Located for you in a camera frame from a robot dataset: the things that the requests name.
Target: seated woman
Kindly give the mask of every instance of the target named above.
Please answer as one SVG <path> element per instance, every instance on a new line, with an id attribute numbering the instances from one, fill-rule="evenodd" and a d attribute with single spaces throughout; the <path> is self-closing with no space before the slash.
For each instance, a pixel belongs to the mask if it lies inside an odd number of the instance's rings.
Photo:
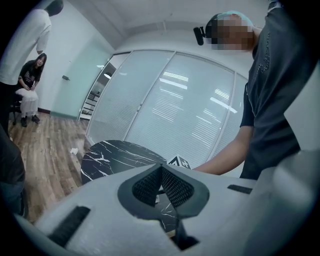
<path id="1" fill-rule="evenodd" d="M 27 127 L 27 116 L 32 116 L 31 120 L 38 124 L 40 119 L 37 117 L 38 112 L 38 95 L 35 88 L 40 81 L 42 71 L 44 70 L 47 55 L 41 53 L 36 60 L 30 60 L 22 67 L 20 72 L 18 89 L 15 93 L 22 96 L 21 125 Z"/>

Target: white skirt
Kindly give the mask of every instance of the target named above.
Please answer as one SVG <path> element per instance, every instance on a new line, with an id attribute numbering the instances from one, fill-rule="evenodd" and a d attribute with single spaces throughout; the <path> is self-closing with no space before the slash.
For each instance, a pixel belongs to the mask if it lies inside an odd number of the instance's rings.
<path id="1" fill-rule="evenodd" d="M 36 115 L 39 101 L 37 93 L 34 90 L 26 90 L 24 88 L 17 90 L 15 93 L 23 97 L 20 106 L 21 116 Z"/>

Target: person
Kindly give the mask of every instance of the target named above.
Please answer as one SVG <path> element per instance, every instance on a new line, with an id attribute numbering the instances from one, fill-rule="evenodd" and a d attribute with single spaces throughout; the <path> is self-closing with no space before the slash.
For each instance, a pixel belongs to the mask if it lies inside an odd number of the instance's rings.
<path id="1" fill-rule="evenodd" d="M 8 209 L 24 215 L 27 207 L 22 198 L 26 171 L 19 148 L 0 125 L 0 194 Z"/>
<path id="2" fill-rule="evenodd" d="M 62 0 L 54 0 L 44 10 L 32 10 L 3 53 L 0 61 L 0 124 L 7 135 L 10 106 L 20 71 L 35 46 L 38 54 L 45 50 L 51 30 L 49 17 L 59 14 L 63 7 Z"/>
<path id="3" fill-rule="evenodd" d="M 253 64 L 238 134 L 195 170 L 222 175 L 244 161 L 240 177 L 257 180 L 264 169 L 300 150 L 284 112 L 308 81 L 317 57 L 285 6 L 274 0 L 263 29 L 253 26 L 242 13 L 230 11 L 209 21 L 205 37 L 216 49 L 250 51 Z"/>
<path id="4" fill-rule="evenodd" d="M 20 76 L 19 87 L 15 93 L 22 96 L 20 105 L 21 125 L 27 127 L 27 116 L 32 116 L 31 120 L 38 124 L 40 119 L 37 117 L 38 112 L 38 95 L 35 91 L 44 70 L 47 61 L 47 55 L 41 53 L 36 60 L 30 60 L 24 64 Z"/>

